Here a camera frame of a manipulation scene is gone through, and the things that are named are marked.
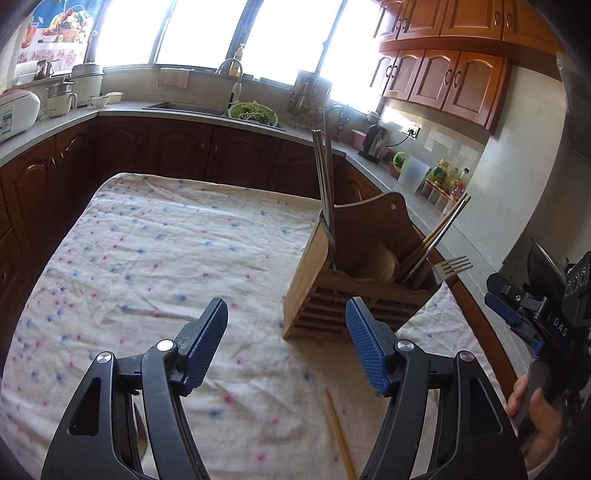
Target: towel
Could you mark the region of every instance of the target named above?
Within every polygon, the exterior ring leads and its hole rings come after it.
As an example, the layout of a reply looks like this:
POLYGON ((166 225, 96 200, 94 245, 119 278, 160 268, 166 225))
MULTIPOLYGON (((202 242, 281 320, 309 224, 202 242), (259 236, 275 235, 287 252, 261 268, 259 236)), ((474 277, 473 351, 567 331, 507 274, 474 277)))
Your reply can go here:
POLYGON ((158 74, 158 86, 170 85, 172 87, 187 88, 189 84, 189 69, 160 69, 158 74))

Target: dish rack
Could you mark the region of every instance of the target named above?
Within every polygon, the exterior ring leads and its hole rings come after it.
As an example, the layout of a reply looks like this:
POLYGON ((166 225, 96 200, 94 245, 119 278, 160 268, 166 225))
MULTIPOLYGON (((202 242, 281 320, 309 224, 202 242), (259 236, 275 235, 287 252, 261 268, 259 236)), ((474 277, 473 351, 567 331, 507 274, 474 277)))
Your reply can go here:
POLYGON ((421 244, 401 194, 384 193, 336 206, 335 239, 319 217, 285 297, 283 338, 350 342, 345 304, 355 296, 362 297, 373 316, 394 331, 427 303, 438 288, 432 274, 421 290, 414 291, 354 277, 376 239, 397 258, 406 258, 421 244), (333 262, 337 270, 331 268, 333 262))

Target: wooden chopstick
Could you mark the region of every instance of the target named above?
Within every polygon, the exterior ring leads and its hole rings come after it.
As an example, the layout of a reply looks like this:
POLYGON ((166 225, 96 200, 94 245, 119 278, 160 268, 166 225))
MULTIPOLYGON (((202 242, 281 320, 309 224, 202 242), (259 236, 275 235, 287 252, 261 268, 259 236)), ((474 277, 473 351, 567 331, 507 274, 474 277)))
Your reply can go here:
POLYGON ((336 436, 336 441, 339 444, 340 455, 343 458, 345 470, 347 471, 347 478, 349 480, 359 480, 359 477, 355 474, 355 465, 351 460, 351 455, 349 454, 349 449, 345 442, 345 436, 343 435, 343 430, 340 428, 339 418, 336 415, 335 405, 333 404, 328 388, 324 389, 324 395, 326 396, 326 403, 329 405, 330 422, 336 436))

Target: blue gripper pad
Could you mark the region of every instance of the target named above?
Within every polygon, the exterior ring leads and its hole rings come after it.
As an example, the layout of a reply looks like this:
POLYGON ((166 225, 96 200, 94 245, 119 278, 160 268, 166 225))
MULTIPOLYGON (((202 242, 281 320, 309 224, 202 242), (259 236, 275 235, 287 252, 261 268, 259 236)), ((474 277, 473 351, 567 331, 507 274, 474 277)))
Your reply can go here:
POLYGON ((380 394, 389 395, 387 365, 394 355, 396 336, 386 323, 374 319, 360 297, 347 302, 345 321, 369 383, 380 394))
POLYGON ((186 324, 175 338, 184 364, 181 385, 187 394, 203 383, 227 326, 228 305, 213 299, 199 320, 186 324))

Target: pink container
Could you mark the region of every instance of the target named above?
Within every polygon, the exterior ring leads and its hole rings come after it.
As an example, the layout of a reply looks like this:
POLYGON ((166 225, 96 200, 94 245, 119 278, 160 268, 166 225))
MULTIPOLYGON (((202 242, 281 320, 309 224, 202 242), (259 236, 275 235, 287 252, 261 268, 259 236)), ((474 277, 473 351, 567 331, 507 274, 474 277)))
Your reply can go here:
POLYGON ((359 130, 351 130, 353 134, 353 147, 357 150, 361 150, 363 147, 363 141, 365 140, 365 134, 359 130))

